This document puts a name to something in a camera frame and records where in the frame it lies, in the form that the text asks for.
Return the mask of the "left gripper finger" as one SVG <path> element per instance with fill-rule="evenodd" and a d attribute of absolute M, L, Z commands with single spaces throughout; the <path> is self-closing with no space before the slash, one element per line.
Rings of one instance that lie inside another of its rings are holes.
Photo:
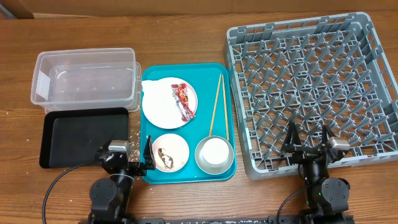
<path fill-rule="evenodd" d="M 143 152 L 144 158 L 144 168 L 145 170 L 155 170 L 156 163 L 154 159 L 154 153 L 152 150 L 152 138 L 151 136 L 147 137 L 146 145 Z"/>
<path fill-rule="evenodd" d="M 102 151 L 108 151 L 109 145 L 111 144 L 111 142 L 113 141 L 113 139 L 114 139 L 114 136 L 112 135 L 112 136 L 110 137 L 110 139 L 107 140 L 107 141 L 105 142 L 104 145 L 102 145 L 101 150 L 102 150 Z"/>

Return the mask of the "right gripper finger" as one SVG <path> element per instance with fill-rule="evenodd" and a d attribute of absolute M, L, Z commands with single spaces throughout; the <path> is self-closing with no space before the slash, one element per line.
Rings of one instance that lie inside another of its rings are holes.
<path fill-rule="evenodd" d="M 299 132 L 293 121 L 289 121 L 289 128 L 287 130 L 287 135 L 285 137 L 283 146 L 301 146 L 301 140 L 299 137 Z"/>
<path fill-rule="evenodd" d="M 325 147 L 332 147 L 332 140 L 334 140 L 335 134 L 326 124 L 322 126 L 322 145 Z"/>

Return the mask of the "rice and food scraps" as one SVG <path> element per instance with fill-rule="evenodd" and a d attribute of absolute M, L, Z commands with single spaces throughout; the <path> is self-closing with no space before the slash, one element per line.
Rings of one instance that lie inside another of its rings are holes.
<path fill-rule="evenodd" d="M 166 150 L 164 148 L 158 148 L 157 152 L 164 163 L 165 168 L 172 169 L 174 167 L 174 160 L 166 153 Z"/>

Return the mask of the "small pink plate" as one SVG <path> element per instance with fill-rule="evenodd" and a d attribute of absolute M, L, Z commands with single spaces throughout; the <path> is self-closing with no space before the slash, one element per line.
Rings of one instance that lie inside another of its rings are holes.
<path fill-rule="evenodd" d="M 165 168 L 164 163 L 158 155 L 158 148 L 164 148 L 166 153 L 173 158 L 174 167 L 172 169 Z M 152 150 L 154 153 L 156 169 L 168 173 L 180 170 L 187 163 L 190 155 L 189 146 L 184 138 L 173 133 L 163 134 L 158 137 L 152 143 Z"/>

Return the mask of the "large white plate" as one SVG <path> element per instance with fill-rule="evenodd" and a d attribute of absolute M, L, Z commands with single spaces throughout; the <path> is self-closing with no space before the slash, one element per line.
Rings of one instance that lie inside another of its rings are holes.
<path fill-rule="evenodd" d="M 188 121 L 182 121 L 182 115 L 179 112 L 176 101 L 172 96 L 172 84 L 185 83 L 187 85 L 188 105 L 189 108 L 196 113 L 198 108 L 198 97 L 194 88 L 185 80 L 176 77 L 161 78 L 160 83 L 160 99 L 152 102 L 142 102 L 141 108 L 144 116 L 154 126 L 162 129 L 180 128 L 187 124 Z"/>

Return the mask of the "white napkin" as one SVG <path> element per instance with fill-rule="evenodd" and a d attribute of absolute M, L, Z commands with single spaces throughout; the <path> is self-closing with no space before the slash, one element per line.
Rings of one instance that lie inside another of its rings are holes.
<path fill-rule="evenodd" d="M 144 80 L 142 82 L 142 102 L 148 103 L 152 101 L 158 101 L 161 97 L 160 91 L 161 88 L 158 80 Z"/>

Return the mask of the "white paper cup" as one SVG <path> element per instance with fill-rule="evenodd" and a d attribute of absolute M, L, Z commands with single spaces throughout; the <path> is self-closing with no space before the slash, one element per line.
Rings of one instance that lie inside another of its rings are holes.
<path fill-rule="evenodd" d="M 210 164 L 219 165 L 227 160 L 229 147 L 224 140 L 211 138 L 204 143 L 202 154 L 203 158 Z"/>

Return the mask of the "grey bowl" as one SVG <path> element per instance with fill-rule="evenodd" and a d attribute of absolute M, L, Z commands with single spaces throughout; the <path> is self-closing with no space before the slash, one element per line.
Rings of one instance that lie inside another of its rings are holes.
<path fill-rule="evenodd" d="M 228 155 L 227 160 L 225 160 L 223 163 L 221 163 L 219 165 L 212 165 L 203 158 L 203 154 L 202 154 L 203 145 L 207 140 L 209 140 L 211 138 L 220 138 L 220 139 L 224 140 L 229 147 L 229 155 Z M 208 137 L 202 139 L 198 143 L 198 145 L 195 149 L 195 162 L 197 163 L 197 166 L 203 172 L 210 174 L 210 175 L 219 175 L 219 174 L 225 173 L 233 165 L 234 157 L 235 157 L 235 153 L 234 153 L 234 149 L 231 146 L 231 144 L 225 138 L 222 138 L 219 136 L 211 136 L 211 137 L 208 136 Z"/>

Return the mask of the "red snack wrapper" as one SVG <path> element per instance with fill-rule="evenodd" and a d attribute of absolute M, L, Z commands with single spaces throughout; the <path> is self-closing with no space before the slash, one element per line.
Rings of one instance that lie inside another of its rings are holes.
<path fill-rule="evenodd" d="M 194 112 L 189 108 L 187 85 L 185 83 L 172 84 L 172 96 L 176 101 L 177 108 L 182 115 L 182 121 L 190 121 L 195 117 Z"/>

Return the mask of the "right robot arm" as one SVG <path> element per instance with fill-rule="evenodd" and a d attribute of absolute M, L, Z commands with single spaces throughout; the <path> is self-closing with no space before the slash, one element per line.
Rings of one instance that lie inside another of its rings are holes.
<path fill-rule="evenodd" d="M 337 137 L 329 126 L 322 126 L 321 143 L 314 147 L 301 143 L 299 132 L 293 121 L 282 145 L 281 151 L 291 154 L 289 161 L 298 165 L 298 174 L 304 180 L 304 188 L 289 195 L 280 205 L 276 222 L 284 205 L 294 196 L 304 192 L 308 208 L 298 215 L 287 217 L 287 223 L 354 223 L 347 217 L 350 184 L 342 178 L 330 177 L 328 165 L 341 160 L 348 153 L 350 144 Z"/>

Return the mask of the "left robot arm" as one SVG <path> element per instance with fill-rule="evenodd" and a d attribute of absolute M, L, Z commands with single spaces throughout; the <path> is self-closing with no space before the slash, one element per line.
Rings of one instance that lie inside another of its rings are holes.
<path fill-rule="evenodd" d="M 152 138 L 147 137 L 144 161 L 131 162 L 129 141 L 108 140 L 96 153 L 108 178 L 97 180 L 90 188 L 91 213 L 89 223 L 137 223 L 133 214 L 127 212 L 135 176 L 145 176 L 155 170 Z"/>

